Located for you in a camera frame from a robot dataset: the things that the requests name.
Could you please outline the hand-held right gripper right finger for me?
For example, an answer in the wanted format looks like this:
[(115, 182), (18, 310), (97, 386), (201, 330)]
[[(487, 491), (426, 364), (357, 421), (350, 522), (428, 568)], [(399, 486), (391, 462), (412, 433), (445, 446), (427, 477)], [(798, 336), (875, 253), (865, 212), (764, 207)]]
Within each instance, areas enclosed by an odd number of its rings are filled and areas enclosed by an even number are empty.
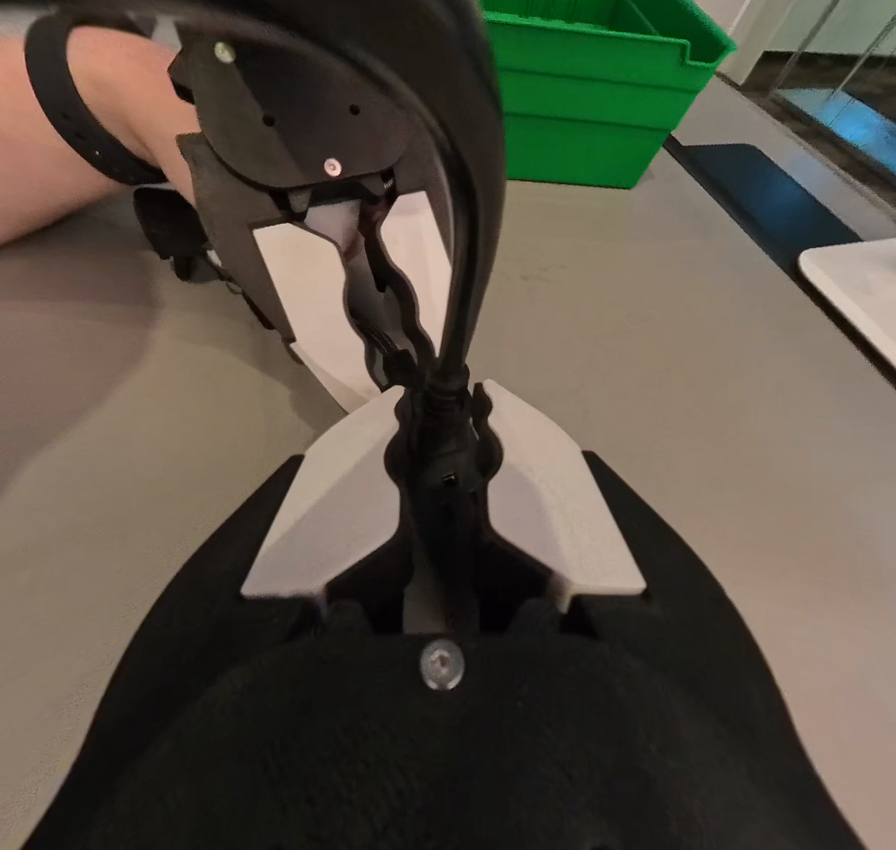
[(641, 596), (646, 580), (577, 442), (495, 381), (483, 390), (501, 450), (487, 486), (492, 529), (546, 567), (561, 612), (577, 596)]

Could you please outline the black wristband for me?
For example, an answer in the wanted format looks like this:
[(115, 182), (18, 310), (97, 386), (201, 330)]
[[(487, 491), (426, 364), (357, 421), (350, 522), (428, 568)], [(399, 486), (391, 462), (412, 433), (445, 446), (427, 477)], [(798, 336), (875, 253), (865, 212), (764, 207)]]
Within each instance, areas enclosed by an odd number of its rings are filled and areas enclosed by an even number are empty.
[(93, 115), (77, 90), (68, 42), (77, 28), (104, 28), (151, 38), (152, 18), (60, 9), (41, 16), (24, 38), (28, 81), (45, 117), (61, 139), (107, 178), (125, 186), (162, 185), (164, 173), (132, 153)]

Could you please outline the person's left forearm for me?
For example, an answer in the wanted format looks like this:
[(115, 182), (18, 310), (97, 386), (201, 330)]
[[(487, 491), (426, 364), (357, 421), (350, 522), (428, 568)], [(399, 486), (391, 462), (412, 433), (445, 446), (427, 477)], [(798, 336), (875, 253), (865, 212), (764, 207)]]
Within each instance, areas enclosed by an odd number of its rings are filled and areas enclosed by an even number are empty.
[[(137, 165), (159, 164), (133, 129), (126, 84), (131, 68), (152, 53), (148, 38), (111, 28), (76, 28), (63, 44), (63, 64), (90, 116)], [(28, 77), (25, 38), (1, 42), (1, 244), (50, 225), (113, 195), (122, 184), (63, 139)]]

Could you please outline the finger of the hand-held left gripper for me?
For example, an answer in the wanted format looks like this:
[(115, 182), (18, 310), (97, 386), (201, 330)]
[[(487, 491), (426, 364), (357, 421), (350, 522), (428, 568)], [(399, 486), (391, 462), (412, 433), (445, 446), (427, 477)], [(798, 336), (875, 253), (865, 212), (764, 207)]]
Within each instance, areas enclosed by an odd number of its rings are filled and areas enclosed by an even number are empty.
[(385, 294), (357, 220), (304, 220), (252, 231), (285, 313), (291, 351), (346, 412), (381, 392), (392, 347)]
[(357, 332), (374, 382), (415, 382), (442, 344), (452, 263), (424, 191), (362, 202)]

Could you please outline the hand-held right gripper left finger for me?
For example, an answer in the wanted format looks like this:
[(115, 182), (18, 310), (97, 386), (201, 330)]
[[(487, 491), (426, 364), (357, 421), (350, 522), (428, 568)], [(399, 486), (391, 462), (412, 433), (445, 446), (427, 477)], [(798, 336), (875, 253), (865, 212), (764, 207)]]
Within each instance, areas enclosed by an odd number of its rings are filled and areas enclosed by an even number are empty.
[(241, 586), (243, 598), (384, 602), (404, 594), (412, 552), (385, 463), (404, 394), (401, 386), (388, 389), (308, 448)]

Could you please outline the white document stand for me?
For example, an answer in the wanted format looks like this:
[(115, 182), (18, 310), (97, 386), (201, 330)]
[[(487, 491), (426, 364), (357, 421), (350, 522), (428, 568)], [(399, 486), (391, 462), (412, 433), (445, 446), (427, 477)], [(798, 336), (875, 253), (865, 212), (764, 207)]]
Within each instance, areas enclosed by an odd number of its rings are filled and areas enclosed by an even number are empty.
[(803, 251), (798, 267), (850, 326), (895, 365), (895, 239)]

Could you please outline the person's left hand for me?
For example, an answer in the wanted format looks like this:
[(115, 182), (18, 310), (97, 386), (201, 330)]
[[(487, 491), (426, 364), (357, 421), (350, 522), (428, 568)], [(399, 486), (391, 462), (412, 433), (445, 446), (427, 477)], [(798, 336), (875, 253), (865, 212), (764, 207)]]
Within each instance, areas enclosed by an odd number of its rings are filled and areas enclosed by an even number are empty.
[(194, 203), (178, 138), (197, 133), (199, 122), (196, 108), (176, 94), (168, 75), (173, 50), (121, 30), (79, 27), (69, 35), (66, 53), (75, 88), (93, 116)]

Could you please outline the black power strip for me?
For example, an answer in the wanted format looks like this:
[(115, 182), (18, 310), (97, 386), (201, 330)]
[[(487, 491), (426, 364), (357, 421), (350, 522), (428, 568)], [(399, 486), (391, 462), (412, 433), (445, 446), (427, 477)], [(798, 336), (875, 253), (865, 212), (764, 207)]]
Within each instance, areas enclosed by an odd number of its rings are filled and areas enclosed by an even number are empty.
[[(399, 430), (387, 448), (386, 468), (399, 487), (400, 535), (408, 541), (415, 576), (428, 571), (434, 585), (444, 626), (436, 632), (470, 634), (479, 626), (479, 603), (474, 588), (473, 564), (478, 546), (476, 494), (480, 478), (474, 452), (464, 459), (455, 455), (432, 466), (415, 463), (410, 450), (412, 401), (421, 388), (424, 374), (415, 382), (389, 382), (405, 389), (396, 415)], [(358, 603), (378, 632), (405, 631), (402, 624), (404, 594), (384, 602), (342, 597)]]

